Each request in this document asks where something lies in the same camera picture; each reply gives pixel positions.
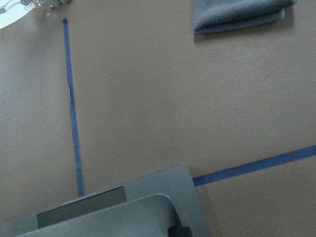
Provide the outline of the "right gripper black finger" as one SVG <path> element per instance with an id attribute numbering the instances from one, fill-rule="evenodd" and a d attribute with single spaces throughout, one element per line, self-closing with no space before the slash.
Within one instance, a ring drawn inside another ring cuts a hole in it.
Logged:
<path id="1" fill-rule="evenodd" d="M 168 228 L 168 237 L 192 237 L 190 227 L 172 226 Z"/>

